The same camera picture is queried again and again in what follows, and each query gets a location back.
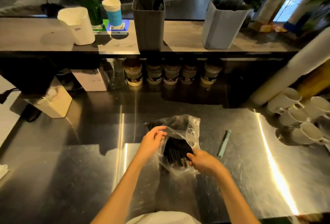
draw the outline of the person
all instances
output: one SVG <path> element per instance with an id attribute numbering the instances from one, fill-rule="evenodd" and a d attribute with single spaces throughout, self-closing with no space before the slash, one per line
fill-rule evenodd
<path id="1" fill-rule="evenodd" d="M 109 201 L 100 210 L 91 224 L 124 224 L 141 169 L 146 161 L 158 151 L 162 139 L 167 135 L 167 133 L 163 131 L 164 129 L 166 129 L 165 126 L 155 127 L 143 137 L 136 155 L 129 164 L 117 187 L 112 192 Z M 203 150 L 194 149 L 193 153 L 194 154 L 187 154 L 188 158 L 191 160 L 189 162 L 190 165 L 200 173 L 205 173 L 216 178 L 231 223 L 260 224 L 239 192 L 225 166 L 215 157 Z M 148 217 L 136 217 L 128 223 L 198 224 L 200 222 L 192 216 L 181 212 L 156 212 L 148 214 Z"/>

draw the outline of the dark gray square bin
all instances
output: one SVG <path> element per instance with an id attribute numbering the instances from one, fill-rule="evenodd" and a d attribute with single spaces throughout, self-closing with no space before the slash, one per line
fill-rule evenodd
<path id="1" fill-rule="evenodd" d="M 139 51 L 160 51 L 164 34 L 164 0 L 133 0 L 132 9 Z"/>

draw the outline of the person's left hand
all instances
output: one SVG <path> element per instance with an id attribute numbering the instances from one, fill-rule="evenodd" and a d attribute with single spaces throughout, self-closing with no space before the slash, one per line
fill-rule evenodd
<path id="1" fill-rule="evenodd" d="M 142 139 L 141 145 L 136 153 L 136 157 L 142 160 L 143 164 L 158 150 L 162 139 L 167 135 L 162 130 L 166 126 L 158 126 L 151 129 Z"/>

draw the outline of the qr code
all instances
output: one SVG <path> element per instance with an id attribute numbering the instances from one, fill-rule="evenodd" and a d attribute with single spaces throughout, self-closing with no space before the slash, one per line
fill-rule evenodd
<path id="1" fill-rule="evenodd" d="M 120 26 L 111 26 L 111 29 L 122 30 L 125 27 L 125 22 L 123 22 Z"/>

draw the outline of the blue paper cup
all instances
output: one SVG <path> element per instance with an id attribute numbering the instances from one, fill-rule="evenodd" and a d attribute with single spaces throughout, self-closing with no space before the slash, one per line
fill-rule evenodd
<path id="1" fill-rule="evenodd" d="M 122 10 L 119 0 L 104 0 L 102 5 L 107 13 L 111 26 L 120 26 L 122 24 Z"/>

